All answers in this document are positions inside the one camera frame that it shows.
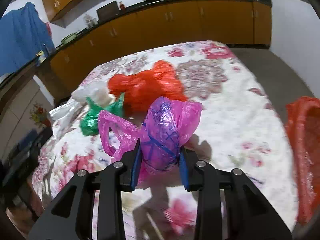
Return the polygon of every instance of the blue gripper pad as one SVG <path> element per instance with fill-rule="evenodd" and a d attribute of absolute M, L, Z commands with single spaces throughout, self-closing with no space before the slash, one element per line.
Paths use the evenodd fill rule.
<path fill-rule="evenodd" d="M 186 165 L 186 160 L 184 158 L 184 155 L 182 151 L 180 152 L 180 158 L 179 158 L 179 172 L 182 184 L 184 185 L 184 188 L 186 190 L 189 190 L 189 178 L 188 178 L 188 168 Z"/>
<path fill-rule="evenodd" d="M 135 190 L 135 187 L 138 184 L 138 179 L 139 179 L 139 173 L 140 173 L 140 168 L 141 168 L 141 161 L 142 161 L 142 155 L 141 155 L 141 146 L 139 145 L 138 152 L 136 155 L 136 158 L 134 160 L 133 164 L 133 169 L 131 172 L 131 188 L 132 190 Z"/>

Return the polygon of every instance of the bed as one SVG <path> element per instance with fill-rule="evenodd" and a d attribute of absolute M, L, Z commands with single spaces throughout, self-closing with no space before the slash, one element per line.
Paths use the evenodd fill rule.
<path fill-rule="evenodd" d="M 255 76 L 219 42 L 197 41 L 142 51 L 96 67 L 77 90 L 116 73 L 136 74 L 158 60 L 173 64 L 185 95 L 201 102 L 201 120 L 188 143 L 217 169 L 241 168 L 270 201 L 290 230 L 298 212 L 293 157 L 284 127 Z M 54 109 L 53 136 L 42 147 L 32 185 L 44 208 L 75 170 L 99 171 L 110 164 L 100 136 L 82 135 L 88 106 L 72 97 Z M 116 139 L 109 135 L 116 145 Z M 99 193 L 96 193 L 93 238 Z M 126 239 L 192 239 L 197 194 L 184 190 L 178 168 L 154 176 L 133 193 L 122 193 Z"/>

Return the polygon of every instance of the red bag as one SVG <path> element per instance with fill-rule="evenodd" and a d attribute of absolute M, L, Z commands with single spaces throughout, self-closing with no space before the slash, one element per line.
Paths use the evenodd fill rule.
<path fill-rule="evenodd" d="M 301 97 L 287 105 L 286 131 L 294 154 L 298 222 L 307 223 L 320 204 L 320 100 Z"/>
<path fill-rule="evenodd" d="M 183 94 L 183 85 L 175 77 L 173 66 L 164 60 L 135 75 L 116 74 L 109 80 L 108 87 L 116 97 L 125 92 L 124 108 L 129 112 L 146 112 L 161 96 L 170 100 L 188 100 Z"/>

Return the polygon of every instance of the blue cloth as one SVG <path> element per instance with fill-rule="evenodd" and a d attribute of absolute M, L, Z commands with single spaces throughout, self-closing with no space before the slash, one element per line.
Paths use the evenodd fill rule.
<path fill-rule="evenodd" d="M 0 20 L 0 76 L 19 70 L 43 50 L 54 45 L 46 24 L 39 18 L 35 5 L 27 2 L 12 10 Z"/>

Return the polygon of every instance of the bottle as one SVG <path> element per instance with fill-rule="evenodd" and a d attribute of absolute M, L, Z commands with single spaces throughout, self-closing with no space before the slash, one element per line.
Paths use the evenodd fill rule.
<path fill-rule="evenodd" d="M 125 6 L 124 6 L 124 4 L 123 4 L 122 2 L 119 2 L 119 3 L 120 3 L 120 5 L 119 5 L 120 10 L 121 10 L 121 11 L 125 11 Z"/>

